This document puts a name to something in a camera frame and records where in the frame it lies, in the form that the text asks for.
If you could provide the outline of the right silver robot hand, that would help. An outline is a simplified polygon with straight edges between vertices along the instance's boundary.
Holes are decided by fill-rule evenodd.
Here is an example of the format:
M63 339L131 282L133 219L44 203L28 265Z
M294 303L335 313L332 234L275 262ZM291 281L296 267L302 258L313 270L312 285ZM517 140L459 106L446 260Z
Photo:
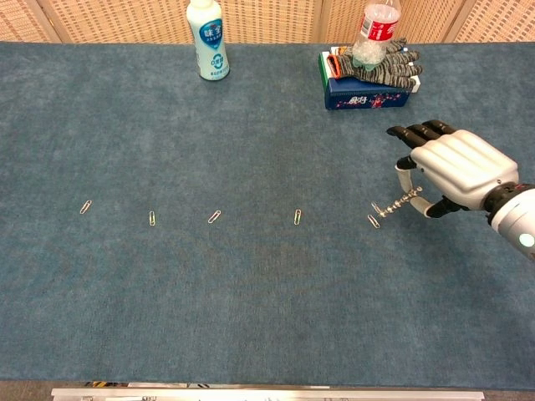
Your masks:
M405 192L402 199L427 218L458 210L490 212L492 204L487 200L519 183L517 163L471 131L432 119L409 127L393 126L386 133L410 147L409 155L395 165ZM418 194L412 170L419 170L441 191L441 200L431 203Z

